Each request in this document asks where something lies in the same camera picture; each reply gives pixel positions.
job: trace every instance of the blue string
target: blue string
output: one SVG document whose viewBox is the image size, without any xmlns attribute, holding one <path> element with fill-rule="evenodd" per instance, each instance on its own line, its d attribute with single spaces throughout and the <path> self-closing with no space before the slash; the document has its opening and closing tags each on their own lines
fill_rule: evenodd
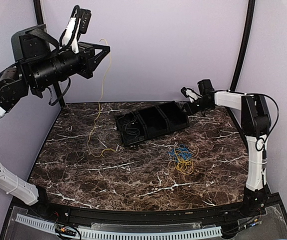
<svg viewBox="0 0 287 240">
<path fill-rule="evenodd" d="M 173 161 L 179 163 L 179 159 L 189 161 L 193 157 L 193 152 L 187 148 L 184 144 L 180 144 L 179 147 L 174 147 L 168 154 L 172 157 Z"/>
</svg>

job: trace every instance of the brown marble surface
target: brown marble surface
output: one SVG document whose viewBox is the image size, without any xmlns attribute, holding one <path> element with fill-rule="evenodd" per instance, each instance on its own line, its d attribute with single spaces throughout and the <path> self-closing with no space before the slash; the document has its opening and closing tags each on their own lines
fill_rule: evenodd
<svg viewBox="0 0 287 240">
<path fill-rule="evenodd" d="M 46 188 L 51 202 L 124 211 L 202 208 L 239 202 L 247 180 L 245 146 L 226 110 L 189 117 L 190 127 L 124 147 L 114 116 L 156 103 L 68 104 L 41 150 L 29 180 Z M 168 151 L 185 144 L 196 155 L 194 172 L 169 167 Z M 106 151 L 112 148 L 116 152 Z"/>
</svg>

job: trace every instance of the tangled blue and yellow string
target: tangled blue and yellow string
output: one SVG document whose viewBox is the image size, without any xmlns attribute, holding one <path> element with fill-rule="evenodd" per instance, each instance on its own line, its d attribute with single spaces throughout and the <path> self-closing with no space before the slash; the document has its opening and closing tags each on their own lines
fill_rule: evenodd
<svg viewBox="0 0 287 240">
<path fill-rule="evenodd" d="M 190 175 L 194 172 L 194 153 L 184 144 L 175 146 L 168 154 L 171 158 L 169 164 L 174 163 L 174 168 L 179 172 L 185 175 Z"/>
</svg>

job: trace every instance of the black frame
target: black frame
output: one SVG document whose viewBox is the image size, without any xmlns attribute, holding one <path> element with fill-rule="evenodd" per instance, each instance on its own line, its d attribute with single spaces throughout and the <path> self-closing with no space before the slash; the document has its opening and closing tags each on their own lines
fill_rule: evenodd
<svg viewBox="0 0 287 240">
<path fill-rule="evenodd" d="M 43 16 L 41 10 L 40 0 L 33 0 L 35 7 L 35 14 L 37 18 L 38 24 L 43 23 Z M 255 8 L 255 0 L 249 0 L 247 16 L 245 21 L 244 33 L 242 37 L 240 52 L 236 64 L 236 69 L 233 75 L 233 79 L 231 82 L 230 90 L 235 91 L 238 80 L 240 77 L 241 69 L 243 66 L 243 62 L 246 55 L 246 49 L 249 41 L 249 35 L 252 25 L 252 19 L 254 15 Z M 57 96 L 60 96 L 59 92 L 61 92 L 59 85 L 55 87 Z M 60 103 L 61 109 L 65 106 L 65 102 L 62 99 Z M 230 108 L 226 108 L 229 116 L 231 117 L 234 125 L 236 126 L 242 141 L 244 142 L 246 148 L 247 140 L 246 136 L 243 133 L 235 115 L 231 111 Z M 52 127 L 50 128 L 47 138 L 55 124 L 56 120 L 53 122 Z M 42 148 L 35 160 L 34 166 L 37 162 L 37 159 L 41 153 Z M 267 202 L 265 207 L 273 206 L 276 204 L 280 205 L 282 214 L 285 218 L 285 222 L 287 225 L 287 212 L 285 206 L 281 200 L 279 193 L 270 193 L 268 187 L 266 187 L 267 191 Z M 98 209 L 88 209 L 81 207 L 70 207 L 61 204 L 50 203 L 51 208 L 59 213 L 61 222 L 65 222 L 67 224 L 78 226 L 91 226 L 92 223 L 105 223 L 105 224 L 124 224 L 124 225 L 166 225 L 166 224 L 182 224 L 182 223 L 195 223 L 201 222 L 203 226 L 213 225 L 221 226 L 223 229 L 225 227 L 236 225 L 237 221 L 244 216 L 240 215 L 238 211 L 230 211 L 238 209 L 242 205 L 242 202 L 231 203 L 227 205 L 221 206 L 213 206 L 213 207 L 205 207 L 205 208 L 195 208 L 195 209 L 187 209 L 187 210 L 176 210 L 176 211 L 113 211 L 113 210 L 98 210 Z M 14 197 L 11 201 L 10 207 L 7 211 L 4 224 L 2 227 L 0 240 L 3 240 L 7 230 L 7 223 L 10 220 L 10 216 L 12 213 L 12 209 L 14 206 L 28 209 L 28 213 L 31 215 L 36 215 L 36 213 L 31 210 L 31 208 L 25 205 L 22 201 Z M 257 212 L 252 212 L 250 216 L 255 216 Z"/>
</svg>

